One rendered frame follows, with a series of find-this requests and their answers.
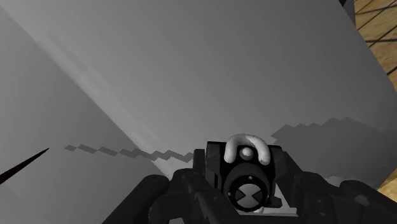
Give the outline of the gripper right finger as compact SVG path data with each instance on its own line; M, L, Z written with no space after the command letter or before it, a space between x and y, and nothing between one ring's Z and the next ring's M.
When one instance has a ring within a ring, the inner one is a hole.
M303 224L397 224L397 202L363 182L334 186L301 170L282 148L274 148L274 165L276 183Z

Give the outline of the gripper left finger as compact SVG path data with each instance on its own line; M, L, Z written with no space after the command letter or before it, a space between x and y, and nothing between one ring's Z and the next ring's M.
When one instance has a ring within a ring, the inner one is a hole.
M152 174L122 200L102 224L240 224L240 215L203 176L205 151L196 149L193 167L175 171L172 179Z

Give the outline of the black toy watch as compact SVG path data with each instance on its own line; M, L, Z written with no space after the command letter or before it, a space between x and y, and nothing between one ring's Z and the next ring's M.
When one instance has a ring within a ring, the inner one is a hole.
M260 150L245 140L235 148L235 160L224 160L226 142L209 141L205 149L205 178L238 211L254 212L262 207L280 208L275 195L276 181L286 173L282 148L268 145L265 153L270 163L260 162Z

